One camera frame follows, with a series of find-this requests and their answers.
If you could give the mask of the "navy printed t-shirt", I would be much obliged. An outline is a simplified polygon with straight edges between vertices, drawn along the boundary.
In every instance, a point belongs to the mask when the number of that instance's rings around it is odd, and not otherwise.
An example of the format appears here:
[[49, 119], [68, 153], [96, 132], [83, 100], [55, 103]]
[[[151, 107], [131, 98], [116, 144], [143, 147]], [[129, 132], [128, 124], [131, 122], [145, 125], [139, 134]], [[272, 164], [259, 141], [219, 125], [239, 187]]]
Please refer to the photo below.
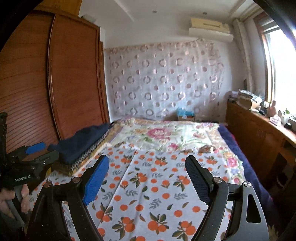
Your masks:
[[72, 137], [60, 140], [58, 144], [50, 144], [48, 151], [57, 151], [60, 156], [60, 162], [63, 165], [70, 166], [109, 129], [109, 123], [83, 128], [77, 131]]

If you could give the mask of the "navy blue blanket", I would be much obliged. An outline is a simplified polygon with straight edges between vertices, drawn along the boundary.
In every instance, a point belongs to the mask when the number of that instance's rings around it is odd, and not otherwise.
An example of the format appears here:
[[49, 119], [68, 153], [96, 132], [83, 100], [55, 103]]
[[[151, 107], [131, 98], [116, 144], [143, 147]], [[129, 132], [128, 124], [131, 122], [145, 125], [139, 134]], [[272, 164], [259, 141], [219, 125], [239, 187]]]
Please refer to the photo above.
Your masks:
[[227, 130], [227, 128], [224, 125], [220, 125], [218, 128], [218, 131], [230, 150], [238, 156], [238, 159], [242, 161], [242, 166], [244, 168], [244, 176], [247, 181], [249, 181], [259, 199], [259, 202], [261, 204], [262, 210], [265, 215], [265, 219], [267, 222], [271, 220], [271, 215], [273, 212], [273, 199], [270, 196], [270, 194], [267, 192], [267, 190], [262, 186], [260, 183], [255, 171], [253, 170], [250, 162], [246, 158], [245, 154], [241, 151], [240, 147], [238, 146], [234, 136], [232, 133]]

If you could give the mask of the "black circle-patterned garment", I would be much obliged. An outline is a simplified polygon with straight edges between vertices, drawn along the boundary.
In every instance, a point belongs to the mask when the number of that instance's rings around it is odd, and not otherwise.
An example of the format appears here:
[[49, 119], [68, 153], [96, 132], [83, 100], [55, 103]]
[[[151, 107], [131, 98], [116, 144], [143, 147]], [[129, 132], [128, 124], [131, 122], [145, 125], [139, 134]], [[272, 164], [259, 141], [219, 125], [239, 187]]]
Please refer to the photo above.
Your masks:
[[91, 158], [96, 156], [99, 152], [107, 147], [111, 147], [111, 134], [110, 130], [107, 130], [102, 137], [94, 142], [86, 151], [84, 151], [73, 164], [70, 165], [69, 172], [71, 175], [78, 172]]

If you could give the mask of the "orange-print white bedsheet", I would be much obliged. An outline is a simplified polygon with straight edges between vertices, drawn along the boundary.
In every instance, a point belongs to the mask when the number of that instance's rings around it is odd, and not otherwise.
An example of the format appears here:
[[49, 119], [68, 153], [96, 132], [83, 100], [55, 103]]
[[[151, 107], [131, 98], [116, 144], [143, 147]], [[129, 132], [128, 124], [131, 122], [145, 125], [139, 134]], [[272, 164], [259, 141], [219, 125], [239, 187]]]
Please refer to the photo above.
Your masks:
[[207, 206], [186, 172], [189, 155], [225, 182], [245, 179], [242, 162], [226, 147], [206, 154], [122, 144], [102, 154], [109, 158], [109, 170], [88, 211], [104, 240], [190, 240]]

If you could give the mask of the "wooden side cabinet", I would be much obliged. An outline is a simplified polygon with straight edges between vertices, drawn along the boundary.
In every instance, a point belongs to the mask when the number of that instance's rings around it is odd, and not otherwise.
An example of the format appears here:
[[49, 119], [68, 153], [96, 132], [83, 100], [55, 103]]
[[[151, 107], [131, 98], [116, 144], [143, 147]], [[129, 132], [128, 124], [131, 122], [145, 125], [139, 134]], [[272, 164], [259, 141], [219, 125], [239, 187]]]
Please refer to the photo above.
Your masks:
[[285, 189], [295, 174], [295, 133], [233, 102], [226, 123], [266, 190]]

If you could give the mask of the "wooden wardrobe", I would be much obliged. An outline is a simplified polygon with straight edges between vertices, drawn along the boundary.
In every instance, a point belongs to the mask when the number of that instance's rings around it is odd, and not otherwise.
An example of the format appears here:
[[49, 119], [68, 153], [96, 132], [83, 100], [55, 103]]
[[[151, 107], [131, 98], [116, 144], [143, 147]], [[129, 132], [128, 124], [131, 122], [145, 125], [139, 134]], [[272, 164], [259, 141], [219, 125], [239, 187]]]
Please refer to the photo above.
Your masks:
[[100, 28], [81, 4], [1, 1], [1, 30], [24, 12], [1, 50], [7, 152], [109, 122]]

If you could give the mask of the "pink figurine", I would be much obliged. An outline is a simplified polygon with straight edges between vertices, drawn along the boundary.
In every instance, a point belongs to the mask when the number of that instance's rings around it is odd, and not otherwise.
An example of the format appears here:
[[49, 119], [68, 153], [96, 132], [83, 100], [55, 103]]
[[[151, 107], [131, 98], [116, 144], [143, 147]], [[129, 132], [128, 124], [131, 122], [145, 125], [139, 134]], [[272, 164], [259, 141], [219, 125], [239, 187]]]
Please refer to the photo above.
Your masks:
[[276, 101], [273, 100], [271, 103], [270, 103], [270, 106], [267, 108], [267, 113], [266, 113], [266, 116], [268, 118], [270, 117], [273, 117], [277, 114], [277, 111], [276, 111]]

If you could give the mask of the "floral quilt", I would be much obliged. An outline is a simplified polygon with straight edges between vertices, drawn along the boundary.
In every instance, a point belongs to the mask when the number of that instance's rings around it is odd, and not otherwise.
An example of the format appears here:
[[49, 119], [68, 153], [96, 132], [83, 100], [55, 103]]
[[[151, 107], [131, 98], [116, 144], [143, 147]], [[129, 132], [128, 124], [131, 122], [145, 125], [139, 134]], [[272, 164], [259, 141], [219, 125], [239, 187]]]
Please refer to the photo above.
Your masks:
[[214, 176], [234, 184], [245, 181], [243, 162], [226, 143], [218, 123], [124, 118], [115, 121], [112, 130], [113, 145], [128, 143], [139, 150], [200, 156]]

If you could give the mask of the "blue tissue box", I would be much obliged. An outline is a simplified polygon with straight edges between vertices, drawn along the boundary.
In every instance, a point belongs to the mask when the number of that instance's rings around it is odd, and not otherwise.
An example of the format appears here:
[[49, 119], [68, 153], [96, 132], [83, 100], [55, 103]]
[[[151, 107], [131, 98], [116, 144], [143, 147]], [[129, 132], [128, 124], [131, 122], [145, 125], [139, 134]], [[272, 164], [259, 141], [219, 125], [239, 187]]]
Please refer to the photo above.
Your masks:
[[177, 118], [179, 121], [194, 121], [195, 113], [184, 108], [177, 108]]

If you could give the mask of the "stack of books and papers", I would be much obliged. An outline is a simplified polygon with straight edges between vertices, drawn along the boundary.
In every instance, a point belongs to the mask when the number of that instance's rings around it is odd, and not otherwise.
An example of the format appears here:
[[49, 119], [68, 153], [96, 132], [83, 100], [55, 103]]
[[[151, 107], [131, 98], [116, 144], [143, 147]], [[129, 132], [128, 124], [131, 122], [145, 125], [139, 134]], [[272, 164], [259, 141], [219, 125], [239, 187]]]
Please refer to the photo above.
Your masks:
[[232, 91], [228, 97], [229, 102], [236, 103], [245, 109], [256, 109], [262, 103], [262, 98], [247, 90]]

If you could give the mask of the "circle-patterned sheer curtain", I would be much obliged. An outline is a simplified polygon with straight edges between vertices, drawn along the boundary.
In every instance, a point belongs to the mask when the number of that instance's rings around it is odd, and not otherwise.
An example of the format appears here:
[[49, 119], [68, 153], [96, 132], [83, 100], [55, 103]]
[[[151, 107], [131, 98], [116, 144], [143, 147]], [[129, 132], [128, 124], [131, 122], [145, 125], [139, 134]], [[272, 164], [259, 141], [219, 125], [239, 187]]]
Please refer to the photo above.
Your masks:
[[197, 39], [107, 48], [110, 115], [168, 120], [179, 109], [196, 120], [221, 116], [224, 65], [214, 43]]

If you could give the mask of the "window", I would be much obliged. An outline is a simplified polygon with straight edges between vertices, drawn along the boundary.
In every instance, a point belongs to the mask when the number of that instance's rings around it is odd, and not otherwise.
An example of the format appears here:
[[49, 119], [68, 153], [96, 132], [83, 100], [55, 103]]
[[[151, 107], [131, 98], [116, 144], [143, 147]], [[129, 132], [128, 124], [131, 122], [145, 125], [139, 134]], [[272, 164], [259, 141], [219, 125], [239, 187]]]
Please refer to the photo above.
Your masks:
[[254, 18], [263, 47], [265, 99], [276, 109], [295, 116], [295, 47], [278, 24], [263, 12]]

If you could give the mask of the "white air conditioner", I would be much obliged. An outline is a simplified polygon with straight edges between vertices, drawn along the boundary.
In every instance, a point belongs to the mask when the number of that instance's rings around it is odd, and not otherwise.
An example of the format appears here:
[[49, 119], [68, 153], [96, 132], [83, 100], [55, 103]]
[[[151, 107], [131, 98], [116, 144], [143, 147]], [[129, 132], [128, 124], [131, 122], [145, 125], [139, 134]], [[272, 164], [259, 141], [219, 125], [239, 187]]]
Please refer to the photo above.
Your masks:
[[191, 18], [189, 36], [227, 43], [234, 38], [228, 24], [201, 18]]

